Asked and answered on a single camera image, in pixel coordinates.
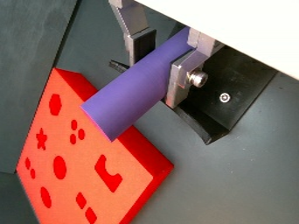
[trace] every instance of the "purple cylinder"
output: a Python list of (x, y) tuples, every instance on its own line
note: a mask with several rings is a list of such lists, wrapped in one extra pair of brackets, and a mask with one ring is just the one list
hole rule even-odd
[(188, 32), (184, 28), (81, 104), (109, 141), (164, 98), (171, 62), (191, 49)]

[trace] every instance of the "white panel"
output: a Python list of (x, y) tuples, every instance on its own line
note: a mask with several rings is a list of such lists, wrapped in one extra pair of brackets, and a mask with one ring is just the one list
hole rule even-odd
[(299, 79), (299, 1), (136, 0)]

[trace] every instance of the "gray surface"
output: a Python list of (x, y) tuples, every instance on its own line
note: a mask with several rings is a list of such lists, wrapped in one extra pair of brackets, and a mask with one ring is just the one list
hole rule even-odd
[[(158, 41), (173, 21), (149, 11)], [(105, 1), (82, 1), (58, 67), (82, 72), (102, 87), (125, 62), (121, 30)], [(133, 223), (297, 224), (299, 82), (277, 75), (231, 133), (205, 146), (158, 102), (136, 127), (175, 169)]]
[(158, 103), (136, 127), (175, 164), (133, 223), (299, 223), (299, 82), (277, 75), (205, 146)]
[(37, 224), (16, 174), (0, 172), (0, 223)]
[(14, 172), (74, 3), (0, 2), (0, 172)]

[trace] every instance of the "bolt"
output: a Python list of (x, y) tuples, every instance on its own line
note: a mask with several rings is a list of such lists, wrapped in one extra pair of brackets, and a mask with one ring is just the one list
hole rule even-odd
[(228, 102), (228, 101), (229, 101), (229, 94), (223, 93), (223, 94), (219, 96), (219, 100), (220, 100), (221, 102)]
[(199, 68), (196, 68), (188, 75), (189, 83), (196, 88), (200, 88), (204, 85), (207, 79), (208, 79), (208, 75)]

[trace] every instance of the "red shape sorter board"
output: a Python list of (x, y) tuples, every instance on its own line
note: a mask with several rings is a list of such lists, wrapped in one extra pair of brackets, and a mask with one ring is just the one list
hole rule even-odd
[(80, 109), (96, 92), (53, 68), (16, 167), (41, 224), (128, 223), (173, 168), (134, 127), (105, 139)]

